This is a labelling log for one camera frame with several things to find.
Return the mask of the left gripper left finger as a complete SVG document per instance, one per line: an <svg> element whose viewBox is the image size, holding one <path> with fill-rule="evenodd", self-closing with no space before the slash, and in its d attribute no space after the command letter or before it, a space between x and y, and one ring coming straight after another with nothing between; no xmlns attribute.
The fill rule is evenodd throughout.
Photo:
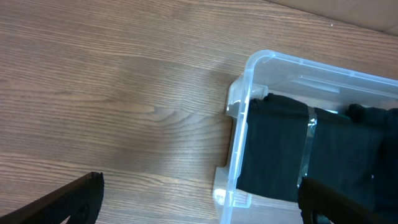
<svg viewBox="0 0 398 224"><path fill-rule="evenodd" d="M1 223L82 223L97 221L104 197L104 177L90 172L1 217Z"/></svg>

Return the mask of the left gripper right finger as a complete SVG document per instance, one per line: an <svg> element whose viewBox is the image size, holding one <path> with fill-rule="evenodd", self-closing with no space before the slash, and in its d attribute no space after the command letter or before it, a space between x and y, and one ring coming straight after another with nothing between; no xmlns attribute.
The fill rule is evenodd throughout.
<svg viewBox="0 0 398 224"><path fill-rule="evenodd" d="M303 177L298 185L298 207L304 223L394 223L373 211L371 186L351 190Z"/></svg>

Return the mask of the large black cloth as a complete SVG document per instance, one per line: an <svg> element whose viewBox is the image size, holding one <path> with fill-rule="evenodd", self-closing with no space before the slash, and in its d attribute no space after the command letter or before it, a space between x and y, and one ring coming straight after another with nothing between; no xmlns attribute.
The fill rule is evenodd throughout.
<svg viewBox="0 0 398 224"><path fill-rule="evenodd" d="M272 93L251 100L247 123L238 189L296 202L308 176L373 208L379 128Z"/></svg>

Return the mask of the small black cloth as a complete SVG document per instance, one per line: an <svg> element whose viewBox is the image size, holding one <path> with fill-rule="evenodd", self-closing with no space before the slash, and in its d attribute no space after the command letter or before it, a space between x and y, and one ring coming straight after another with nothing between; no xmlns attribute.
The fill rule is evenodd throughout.
<svg viewBox="0 0 398 224"><path fill-rule="evenodd" d="M381 128L383 140L373 166L374 211L397 221L397 109L384 110L351 104L346 115L353 121Z"/></svg>

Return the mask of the clear plastic storage bin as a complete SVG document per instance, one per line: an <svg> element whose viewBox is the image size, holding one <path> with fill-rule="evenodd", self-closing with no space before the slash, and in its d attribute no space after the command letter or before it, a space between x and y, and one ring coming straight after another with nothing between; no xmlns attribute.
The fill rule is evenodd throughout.
<svg viewBox="0 0 398 224"><path fill-rule="evenodd" d="M212 193L220 223L302 222L297 201L262 197L236 186L246 147L249 104L270 93L346 117L351 104L397 109L396 80L271 50L254 53L228 92L226 114L233 119L231 144L227 164L216 169Z"/></svg>

